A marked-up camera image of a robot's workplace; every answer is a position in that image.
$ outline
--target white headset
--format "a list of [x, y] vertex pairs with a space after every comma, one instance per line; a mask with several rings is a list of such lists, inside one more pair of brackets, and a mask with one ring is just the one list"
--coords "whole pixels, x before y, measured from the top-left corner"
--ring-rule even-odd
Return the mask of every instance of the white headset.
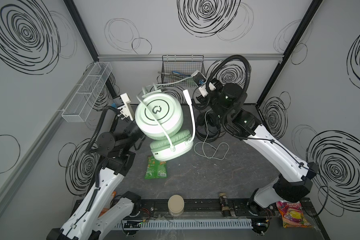
[[163, 162], [192, 149], [195, 138], [195, 117], [191, 97], [186, 89], [183, 94], [190, 108], [193, 132], [191, 136], [189, 130], [180, 131], [183, 113], [179, 101], [162, 93], [156, 86], [155, 89], [151, 93], [146, 93], [143, 89], [143, 100], [137, 96], [140, 104], [137, 106], [135, 119], [141, 131], [155, 140], [150, 144], [152, 154], [156, 160]]

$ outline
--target chip bag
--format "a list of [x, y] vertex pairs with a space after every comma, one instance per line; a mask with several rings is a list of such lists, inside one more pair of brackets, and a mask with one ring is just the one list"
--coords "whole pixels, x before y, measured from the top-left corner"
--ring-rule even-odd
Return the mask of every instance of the chip bag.
[[153, 178], [167, 178], [167, 162], [160, 162], [154, 156], [150, 156], [144, 179]]
[[283, 219], [283, 227], [312, 227], [304, 217], [301, 203], [277, 202], [276, 206]]

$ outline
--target black wire basket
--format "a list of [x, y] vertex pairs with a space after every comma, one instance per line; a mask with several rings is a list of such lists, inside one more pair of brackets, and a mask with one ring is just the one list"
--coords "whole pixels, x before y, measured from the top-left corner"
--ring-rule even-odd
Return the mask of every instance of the black wire basket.
[[[161, 83], [174, 83], [199, 70], [205, 76], [203, 55], [163, 55]], [[176, 83], [176, 86], [196, 88], [193, 79]]]

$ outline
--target black headphones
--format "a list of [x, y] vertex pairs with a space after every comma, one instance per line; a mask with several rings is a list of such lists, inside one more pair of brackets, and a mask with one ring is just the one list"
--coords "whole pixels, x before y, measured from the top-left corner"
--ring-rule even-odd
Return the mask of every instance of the black headphones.
[[[198, 130], [197, 130], [197, 127], [199, 126], [205, 126], [205, 114], [206, 115], [206, 121], [207, 123], [212, 126], [212, 127], [216, 127], [216, 132], [212, 132], [210, 131], [212, 134], [208, 134], [208, 138], [205, 139], [207, 137], [206, 134], [203, 134], [203, 133], [200, 133]], [[196, 132], [195, 132], [195, 135], [196, 137], [200, 140], [200, 141], [204, 141], [205, 142], [213, 142], [215, 141], [216, 139], [219, 138], [220, 136], [220, 133], [221, 133], [221, 125], [220, 125], [220, 119], [219, 117], [214, 113], [214, 112], [203, 112], [203, 113], [200, 113], [198, 116], [197, 116], [197, 119], [196, 119]]]

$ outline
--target black frame post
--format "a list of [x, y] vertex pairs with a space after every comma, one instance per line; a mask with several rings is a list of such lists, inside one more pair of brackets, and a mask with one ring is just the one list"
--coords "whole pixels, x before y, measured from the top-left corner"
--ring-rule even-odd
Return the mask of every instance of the black frame post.
[[284, 68], [285, 64], [287, 63], [290, 55], [292, 54], [293, 50], [295, 49], [296, 45], [300, 41], [300, 38], [304, 34], [305, 30], [307, 29], [309, 23], [311, 22], [313, 16], [316, 14], [317, 10], [319, 9], [323, 0], [313, 0], [311, 5], [309, 6], [307, 12], [305, 13], [304, 17], [302, 18], [298, 29], [296, 30], [295, 34], [293, 35], [291, 41], [289, 42], [285, 52], [284, 58], [281, 63], [277, 64], [275, 70], [273, 71], [271, 78], [269, 79], [268, 83], [266, 84], [263, 92], [261, 93], [259, 99], [257, 100], [256, 106], [260, 107], [263, 103], [264, 99], [266, 98], [267, 94], [271, 90], [274, 82], [278, 78], [281, 70]]
[[[87, 49], [89, 51], [89, 54], [91, 55], [93, 61], [99, 60], [99, 54], [97, 53], [97, 50], [95, 48], [95, 45], [93, 44], [91, 37], [89, 36], [89, 33], [84, 25], [83, 20], [81, 19], [81, 16], [79, 14], [79, 11], [76, 8], [75, 3], [73, 0], [64, 0], [64, 3], [71, 14], [71, 17], [73, 19], [73, 22], [75, 22], [75, 25], [77, 27], [77, 30], [79, 31], [81, 38], [83, 39], [85, 45], [87, 46]], [[107, 89], [112, 97], [112, 99], [117, 97], [116, 91], [110, 82], [109, 78], [106, 80], [106, 86]]]

